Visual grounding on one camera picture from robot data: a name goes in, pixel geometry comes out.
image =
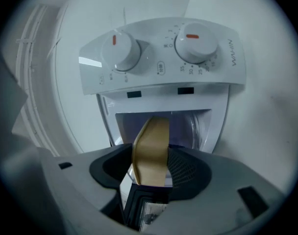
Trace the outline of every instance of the brand logo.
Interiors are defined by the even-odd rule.
[[[236,58],[235,58],[235,52],[234,52],[234,45],[233,45],[233,41],[232,41],[232,40],[230,40],[230,39],[228,39],[228,40],[229,40],[228,45],[229,45],[229,48],[231,49],[231,58],[232,58],[232,63],[233,63],[232,66],[234,66],[234,65],[236,65]]]

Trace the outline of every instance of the gray plastic surface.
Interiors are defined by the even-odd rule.
[[[0,129],[11,132],[27,99],[0,54]]]
[[[90,157],[93,154],[96,155],[97,152],[87,154],[88,157]],[[137,232],[125,228],[103,215],[98,208],[96,208],[96,205],[101,206],[100,200],[102,200],[102,198],[105,200],[104,195],[110,192],[108,189],[99,188],[97,191],[94,191],[93,193],[96,198],[93,200],[89,198],[89,196],[92,195],[83,195],[82,192],[80,192],[80,188],[77,190],[75,185],[67,179],[63,171],[71,167],[61,170],[56,159],[48,150],[41,149],[40,156],[50,190],[60,208],[65,225],[68,228],[67,234],[137,234]]]
[[[212,170],[208,187],[190,200],[170,202],[147,229],[150,234],[221,234],[252,221],[237,189],[253,186],[270,209],[278,207],[283,194],[246,165],[208,153],[190,153]]]
[[[114,147],[111,147],[70,157],[55,157],[56,164],[70,162],[73,165],[61,170],[62,173],[83,197],[98,210],[101,210],[114,198],[116,191],[98,184],[91,176],[89,166],[94,160],[112,152],[114,149]]]

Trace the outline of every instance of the small black window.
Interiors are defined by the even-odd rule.
[[[178,95],[194,94],[194,87],[177,88],[177,94]]]
[[[133,98],[133,97],[141,97],[141,91],[127,93],[127,98]]]

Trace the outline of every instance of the black rectangular slot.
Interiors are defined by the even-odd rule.
[[[71,167],[73,165],[70,162],[64,162],[64,163],[59,164],[59,166],[60,166],[61,170],[63,170],[63,169],[66,169],[68,167]]]
[[[245,187],[237,191],[253,218],[256,218],[269,208],[253,187]]]
[[[141,91],[128,92],[127,98],[141,97]]]
[[[194,87],[177,88],[178,95],[194,94]]]

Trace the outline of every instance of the washing machine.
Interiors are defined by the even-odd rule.
[[[170,121],[170,144],[212,153],[229,84],[246,82],[237,32],[197,19],[118,27],[83,46],[78,61],[83,93],[96,94],[113,146],[133,143],[146,121],[159,116]],[[170,181],[168,174],[166,186]]]

